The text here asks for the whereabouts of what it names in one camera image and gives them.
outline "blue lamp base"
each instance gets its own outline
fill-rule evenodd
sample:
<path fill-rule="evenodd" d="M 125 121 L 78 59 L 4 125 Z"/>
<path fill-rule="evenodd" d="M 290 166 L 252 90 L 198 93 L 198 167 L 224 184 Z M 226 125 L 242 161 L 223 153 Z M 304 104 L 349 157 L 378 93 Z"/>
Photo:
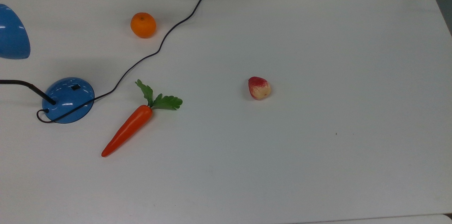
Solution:
<path fill-rule="evenodd" d="M 46 116 L 50 120 L 56 119 L 94 98 L 94 90 L 91 85 L 77 77 L 68 77 L 56 81 L 47 89 L 46 94 L 56 101 L 56 104 L 52 105 L 46 100 L 42 100 L 42 109 L 49 110 Z M 69 124 L 78 121 L 91 110 L 92 106 L 93 103 L 90 102 L 55 122 Z"/>

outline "toy carrot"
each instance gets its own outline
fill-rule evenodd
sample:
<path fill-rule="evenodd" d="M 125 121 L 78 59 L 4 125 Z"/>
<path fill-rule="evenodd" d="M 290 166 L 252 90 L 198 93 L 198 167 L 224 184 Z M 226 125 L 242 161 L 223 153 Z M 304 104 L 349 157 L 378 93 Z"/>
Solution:
<path fill-rule="evenodd" d="M 170 109 L 176 110 L 182 105 L 182 100 L 174 96 L 165 96 L 159 94 L 155 100 L 152 100 L 153 91 L 149 86 L 144 85 L 141 80 L 135 82 L 141 88 L 144 98 L 147 99 L 147 105 L 141 105 L 127 121 L 116 132 L 113 139 L 108 143 L 102 152 L 102 157 L 106 157 L 118 149 L 126 142 L 135 132 L 137 132 L 152 117 L 152 109 Z"/>

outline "orange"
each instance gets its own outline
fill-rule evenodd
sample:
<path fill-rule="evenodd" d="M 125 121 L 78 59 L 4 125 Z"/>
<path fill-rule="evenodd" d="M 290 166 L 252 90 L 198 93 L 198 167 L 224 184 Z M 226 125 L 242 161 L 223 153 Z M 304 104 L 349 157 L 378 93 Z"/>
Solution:
<path fill-rule="evenodd" d="M 143 39 L 152 36 L 155 32 L 155 19 L 148 13 L 136 13 L 130 21 L 130 28 Z"/>

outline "white table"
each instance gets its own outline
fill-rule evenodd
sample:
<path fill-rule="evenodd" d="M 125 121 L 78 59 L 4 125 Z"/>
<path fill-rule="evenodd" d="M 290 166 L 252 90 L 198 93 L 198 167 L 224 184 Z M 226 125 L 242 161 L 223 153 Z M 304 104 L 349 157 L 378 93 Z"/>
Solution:
<path fill-rule="evenodd" d="M 198 0 L 1 0 L 32 54 L 0 78 L 97 95 Z M 151 39 L 131 32 L 149 12 Z M 452 38 L 435 0 L 204 0 L 161 53 L 73 124 L 0 86 L 0 223 L 279 224 L 452 212 Z M 252 100 L 246 82 L 273 85 Z M 184 100 L 108 158 L 145 104 Z"/>

